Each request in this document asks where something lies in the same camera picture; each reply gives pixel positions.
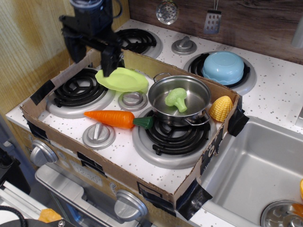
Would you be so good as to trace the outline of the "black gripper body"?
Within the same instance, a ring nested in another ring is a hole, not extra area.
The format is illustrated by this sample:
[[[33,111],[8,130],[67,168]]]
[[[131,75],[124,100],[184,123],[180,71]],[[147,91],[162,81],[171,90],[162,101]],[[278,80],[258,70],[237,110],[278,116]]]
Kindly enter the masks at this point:
[[[103,51],[108,46],[122,46],[121,38],[112,30],[111,4],[73,4],[74,16],[62,15],[62,35],[78,37],[85,46]]]

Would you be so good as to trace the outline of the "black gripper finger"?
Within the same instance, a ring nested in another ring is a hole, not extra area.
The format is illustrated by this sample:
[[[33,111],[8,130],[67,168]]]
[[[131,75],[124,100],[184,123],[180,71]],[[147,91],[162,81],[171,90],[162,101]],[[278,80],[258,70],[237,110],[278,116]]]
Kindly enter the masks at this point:
[[[109,77],[110,74],[117,69],[123,53],[120,46],[107,46],[101,53],[101,67],[104,77]]]
[[[86,56],[86,46],[78,37],[63,35],[66,48],[75,63],[79,63]]]

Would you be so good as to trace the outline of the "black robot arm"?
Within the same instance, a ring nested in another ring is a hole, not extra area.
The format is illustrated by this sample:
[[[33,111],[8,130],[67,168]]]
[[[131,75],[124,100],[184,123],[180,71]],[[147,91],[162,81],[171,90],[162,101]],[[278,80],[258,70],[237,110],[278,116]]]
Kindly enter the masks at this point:
[[[101,52],[104,77],[117,69],[122,58],[123,41],[112,29],[113,19],[121,16],[123,8],[114,16],[110,0],[71,0],[74,16],[61,15],[62,35],[66,48],[75,63],[86,56],[86,47]]]

